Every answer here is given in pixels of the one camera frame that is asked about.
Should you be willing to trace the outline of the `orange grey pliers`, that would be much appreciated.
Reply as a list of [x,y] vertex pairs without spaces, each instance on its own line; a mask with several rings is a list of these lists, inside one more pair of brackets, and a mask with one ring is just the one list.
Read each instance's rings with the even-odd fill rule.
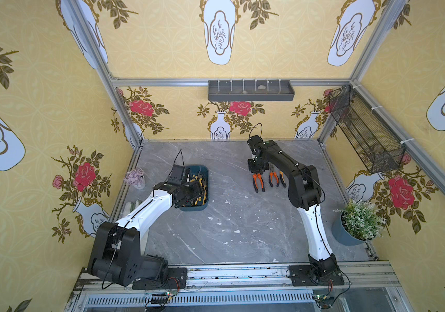
[[256,193],[258,193],[260,191],[265,192],[265,184],[264,184],[261,173],[252,174],[252,178],[253,178],[254,191]]

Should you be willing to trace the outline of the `orange black pliers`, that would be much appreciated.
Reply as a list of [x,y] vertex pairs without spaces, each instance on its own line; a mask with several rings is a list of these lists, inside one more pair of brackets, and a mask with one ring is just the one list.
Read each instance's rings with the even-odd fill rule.
[[278,173],[277,173],[277,171],[275,170],[273,164],[270,164],[270,165],[269,165],[269,170],[270,170],[270,172],[269,172],[269,185],[270,185],[271,187],[279,187],[279,185],[280,185],[280,179],[279,179],[279,177],[278,177]]

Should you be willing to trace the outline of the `yellow black striped pliers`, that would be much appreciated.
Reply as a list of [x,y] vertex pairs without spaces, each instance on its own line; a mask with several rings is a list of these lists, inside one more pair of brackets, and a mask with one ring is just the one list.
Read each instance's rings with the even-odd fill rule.
[[193,181],[196,186],[196,197],[192,203],[193,206],[205,205],[208,197],[208,181],[201,175],[194,175]]

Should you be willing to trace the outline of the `teal plastic storage box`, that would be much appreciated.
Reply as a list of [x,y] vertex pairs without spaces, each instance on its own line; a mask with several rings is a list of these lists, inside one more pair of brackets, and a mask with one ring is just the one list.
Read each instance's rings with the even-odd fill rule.
[[189,201],[182,202],[178,209],[182,211],[202,211],[208,206],[209,200],[209,170],[203,165],[189,165],[185,167]]

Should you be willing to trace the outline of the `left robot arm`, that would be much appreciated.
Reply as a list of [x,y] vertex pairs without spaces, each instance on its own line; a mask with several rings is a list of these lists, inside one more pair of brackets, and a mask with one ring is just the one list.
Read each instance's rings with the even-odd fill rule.
[[171,208],[205,204],[208,186],[200,180],[174,185],[158,183],[149,197],[116,222],[102,223],[91,250],[88,273],[102,282],[128,286],[137,279],[165,283],[168,261],[144,256],[141,239],[154,222]]

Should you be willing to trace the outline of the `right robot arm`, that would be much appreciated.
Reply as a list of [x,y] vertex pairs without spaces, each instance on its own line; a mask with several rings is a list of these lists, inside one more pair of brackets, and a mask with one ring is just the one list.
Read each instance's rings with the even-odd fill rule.
[[273,140],[254,135],[247,140],[252,152],[248,169],[253,174],[277,167],[288,179],[288,199],[298,209],[308,240],[309,272],[312,285],[344,283],[336,257],[330,248],[321,217],[322,192],[317,169],[306,166],[283,152]]

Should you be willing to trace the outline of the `pink flower pot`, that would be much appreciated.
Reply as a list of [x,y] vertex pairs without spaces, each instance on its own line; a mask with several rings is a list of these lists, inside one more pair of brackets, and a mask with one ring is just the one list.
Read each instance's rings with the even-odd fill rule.
[[144,189],[146,186],[145,173],[141,168],[135,168],[126,173],[124,181],[130,186],[138,190]]

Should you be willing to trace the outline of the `white green work glove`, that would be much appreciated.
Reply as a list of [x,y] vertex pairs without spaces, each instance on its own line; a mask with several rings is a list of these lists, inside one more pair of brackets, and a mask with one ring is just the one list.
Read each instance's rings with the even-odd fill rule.
[[126,217],[128,214],[138,208],[142,204],[142,202],[142,200],[135,200],[125,203],[124,208],[122,209],[121,218]]

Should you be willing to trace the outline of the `green potted plant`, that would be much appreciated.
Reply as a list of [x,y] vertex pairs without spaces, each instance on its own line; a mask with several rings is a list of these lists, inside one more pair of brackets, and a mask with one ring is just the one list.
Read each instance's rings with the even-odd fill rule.
[[331,232],[335,240],[345,246],[357,246],[382,235],[386,218],[379,216],[369,201],[350,200],[343,210],[335,210],[339,218]]

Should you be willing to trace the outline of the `grey wall shelf tray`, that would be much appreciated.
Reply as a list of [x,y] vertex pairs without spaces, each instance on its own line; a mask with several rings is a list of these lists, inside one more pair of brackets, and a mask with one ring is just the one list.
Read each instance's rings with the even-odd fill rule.
[[292,101],[295,90],[283,79],[218,79],[209,81],[209,101]]

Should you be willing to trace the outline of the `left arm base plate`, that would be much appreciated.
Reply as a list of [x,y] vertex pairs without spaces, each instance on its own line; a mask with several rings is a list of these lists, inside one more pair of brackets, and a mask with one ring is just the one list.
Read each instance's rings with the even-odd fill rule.
[[159,279],[142,278],[134,281],[133,290],[181,290],[187,284],[187,268],[186,267],[169,267],[167,272]]

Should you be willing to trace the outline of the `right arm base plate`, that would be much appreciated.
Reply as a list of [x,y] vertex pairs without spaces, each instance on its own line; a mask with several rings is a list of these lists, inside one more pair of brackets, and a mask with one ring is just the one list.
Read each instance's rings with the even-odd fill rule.
[[294,287],[301,286],[341,286],[343,275],[339,269],[324,270],[312,265],[291,265],[287,273]]

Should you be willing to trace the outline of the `aluminium front rail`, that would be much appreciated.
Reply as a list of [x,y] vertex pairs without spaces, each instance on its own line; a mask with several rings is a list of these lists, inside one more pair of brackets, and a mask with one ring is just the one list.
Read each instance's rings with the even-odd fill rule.
[[294,287],[291,265],[307,263],[242,263],[173,265],[187,268],[187,284],[177,290],[133,290],[109,285],[86,270],[74,286],[67,311],[132,311],[148,308],[237,308],[251,305],[305,305],[310,311],[411,311],[412,305],[387,261],[342,262],[341,286]]

